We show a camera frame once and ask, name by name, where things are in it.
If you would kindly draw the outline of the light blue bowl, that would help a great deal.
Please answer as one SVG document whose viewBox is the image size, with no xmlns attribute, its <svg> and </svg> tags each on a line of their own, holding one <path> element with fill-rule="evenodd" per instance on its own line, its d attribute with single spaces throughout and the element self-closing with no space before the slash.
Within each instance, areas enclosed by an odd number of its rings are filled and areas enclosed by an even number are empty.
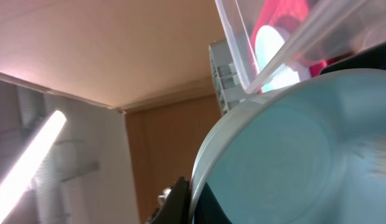
<svg viewBox="0 0 386 224">
<path fill-rule="evenodd" d="M 386 223 L 386 70 L 340 70 L 246 100 L 194 162 L 189 220 Z"/>
</svg>

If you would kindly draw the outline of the clear plastic bin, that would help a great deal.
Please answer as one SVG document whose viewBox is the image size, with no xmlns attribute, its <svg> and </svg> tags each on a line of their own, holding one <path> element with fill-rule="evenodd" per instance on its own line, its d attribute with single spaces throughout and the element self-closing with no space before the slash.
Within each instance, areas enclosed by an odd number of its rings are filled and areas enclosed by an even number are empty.
<svg viewBox="0 0 386 224">
<path fill-rule="evenodd" d="M 322 0 L 259 69 L 250 36 L 265 1 L 216 1 L 242 88 L 255 93 L 285 68 L 310 67 L 386 41 L 386 0 Z"/>
</svg>

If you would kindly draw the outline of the black waste tray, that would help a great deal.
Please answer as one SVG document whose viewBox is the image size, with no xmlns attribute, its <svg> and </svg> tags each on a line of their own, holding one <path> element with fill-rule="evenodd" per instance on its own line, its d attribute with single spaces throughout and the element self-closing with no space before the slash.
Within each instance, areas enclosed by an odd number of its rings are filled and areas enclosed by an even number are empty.
<svg viewBox="0 0 386 224">
<path fill-rule="evenodd" d="M 374 68 L 386 70 L 386 42 L 347 57 L 321 70 L 320 75 L 338 70 Z"/>
</svg>

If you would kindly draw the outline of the grey dishwasher rack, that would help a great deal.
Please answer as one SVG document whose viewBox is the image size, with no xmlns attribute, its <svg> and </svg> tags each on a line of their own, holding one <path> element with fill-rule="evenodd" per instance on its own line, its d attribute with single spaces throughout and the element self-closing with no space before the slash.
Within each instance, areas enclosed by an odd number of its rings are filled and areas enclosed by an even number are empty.
<svg viewBox="0 0 386 224">
<path fill-rule="evenodd" d="M 226 40 L 219 40 L 209 45 L 209 58 L 212 82 L 220 113 L 223 116 L 253 95 L 245 93 L 240 84 Z"/>
</svg>

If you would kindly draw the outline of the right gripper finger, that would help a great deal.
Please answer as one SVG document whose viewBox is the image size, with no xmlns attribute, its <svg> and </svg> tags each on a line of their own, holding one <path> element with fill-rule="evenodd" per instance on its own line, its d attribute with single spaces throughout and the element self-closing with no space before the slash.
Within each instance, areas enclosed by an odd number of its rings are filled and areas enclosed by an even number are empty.
<svg viewBox="0 0 386 224">
<path fill-rule="evenodd" d="M 190 207 L 190 183 L 179 177 L 162 205 L 148 217 L 146 224 L 186 224 Z"/>
</svg>

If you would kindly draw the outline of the red plastic tray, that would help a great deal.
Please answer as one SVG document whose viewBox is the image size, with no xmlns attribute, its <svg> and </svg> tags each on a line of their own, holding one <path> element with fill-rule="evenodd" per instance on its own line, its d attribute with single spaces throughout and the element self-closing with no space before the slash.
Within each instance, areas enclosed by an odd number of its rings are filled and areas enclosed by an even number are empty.
<svg viewBox="0 0 386 224">
<path fill-rule="evenodd" d="M 284 42 L 307 18 L 316 3 L 311 0 L 265 1 L 250 36 L 250 43 L 255 54 L 252 59 L 257 61 L 259 69 L 264 69 Z M 355 52 L 351 51 L 329 60 L 322 60 L 310 67 L 302 63 L 296 64 L 294 68 L 287 67 L 273 77 L 269 83 L 263 85 L 258 92 L 259 94 L 265 93 L 316 77 L 324 67 L 354 54 Z"/>
</svg>

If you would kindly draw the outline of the ceiling light tube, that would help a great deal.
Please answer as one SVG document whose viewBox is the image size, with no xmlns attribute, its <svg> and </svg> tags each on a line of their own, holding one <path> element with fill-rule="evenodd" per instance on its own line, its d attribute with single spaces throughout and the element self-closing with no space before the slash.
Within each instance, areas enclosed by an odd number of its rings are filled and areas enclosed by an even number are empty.
<svg viewBox="0 0 386 224">
<path fill-rule="evenodd" d="M 55 110 L 0 183 L 0 223 L 17 205 L 66 121 L 66 116 Z"/>
</svg>

